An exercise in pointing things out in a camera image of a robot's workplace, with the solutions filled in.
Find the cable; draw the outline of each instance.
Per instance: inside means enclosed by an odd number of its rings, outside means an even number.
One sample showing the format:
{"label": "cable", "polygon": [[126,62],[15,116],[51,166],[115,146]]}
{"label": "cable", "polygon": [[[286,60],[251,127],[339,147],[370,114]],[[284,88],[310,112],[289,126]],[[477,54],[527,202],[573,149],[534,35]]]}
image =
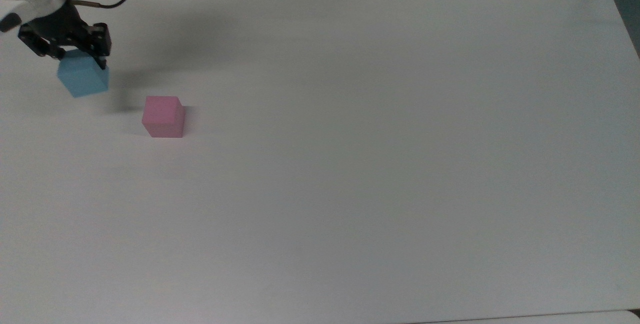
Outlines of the cable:
{"label": "cable", "polygon": [[82,0],[73,0],[71,1],[72,4],[74,5],[86,5],[88,7],[96,7],[96,8],[105,8],[105,9],[110,9],[110,8],[115,8],[118,7],[119,5],[121,5],[122,3],[124,3],[126,0],[119,0],[114,4],[102,4],[102,3],[98,3],[98,2],[92,2],[92,1],[82,1]]}

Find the table surface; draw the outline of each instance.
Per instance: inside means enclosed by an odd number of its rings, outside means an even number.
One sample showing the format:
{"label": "table surface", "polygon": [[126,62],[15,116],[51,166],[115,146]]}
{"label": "table surface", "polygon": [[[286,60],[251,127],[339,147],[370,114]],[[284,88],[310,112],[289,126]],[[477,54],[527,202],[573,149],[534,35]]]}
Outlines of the table surface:
{"label": "table surface", "polygon": [[[111,3],[116,0],[99,0]],[[110,90],[0,40],[0,320],[402,324],[640,306],[613,0],[129,0]],[[150,138],[148,95],[185,138]]]}
{"label": "table surface", "polygon": [[449,324],[640,324],[640,318],[629,311],[549,315],[542,317],[465,320]]}

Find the pink cube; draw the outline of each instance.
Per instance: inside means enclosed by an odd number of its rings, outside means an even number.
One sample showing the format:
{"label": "pink cube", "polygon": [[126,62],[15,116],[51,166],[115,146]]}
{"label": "pink cube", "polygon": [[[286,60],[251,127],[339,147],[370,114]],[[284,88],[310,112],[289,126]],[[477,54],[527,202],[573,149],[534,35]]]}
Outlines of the pink cube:
{"label": "pink cube", "polygon": [[178,97],[148,96],[142,125],[154,138],[182,138],[185,108]]}

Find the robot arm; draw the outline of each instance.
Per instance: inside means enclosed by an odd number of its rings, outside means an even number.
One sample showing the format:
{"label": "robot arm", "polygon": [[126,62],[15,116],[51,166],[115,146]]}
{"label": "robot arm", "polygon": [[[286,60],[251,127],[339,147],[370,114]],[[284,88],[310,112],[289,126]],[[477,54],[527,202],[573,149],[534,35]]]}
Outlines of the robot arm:
{"label": "robot arm", "polygon": [[62,46],[74,46],[106,67],[105,56],[111,51],[107,24],[89,26],[71,0],[0,0],[0,32],[18,26],[20,40],[39,56],[62,59]]}

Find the blue cube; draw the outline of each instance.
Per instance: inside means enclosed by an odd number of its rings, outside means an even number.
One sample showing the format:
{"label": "blue cube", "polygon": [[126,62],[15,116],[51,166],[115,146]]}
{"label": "blue cube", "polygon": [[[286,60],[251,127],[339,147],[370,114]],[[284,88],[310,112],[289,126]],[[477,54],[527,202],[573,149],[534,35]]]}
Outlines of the blue cube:
{"label": "blue cube", "polygon": [[57,68],[57,77],[73,97],[105,92],[109,89],[109,67],[100,68],[89,54],[68,51]]}

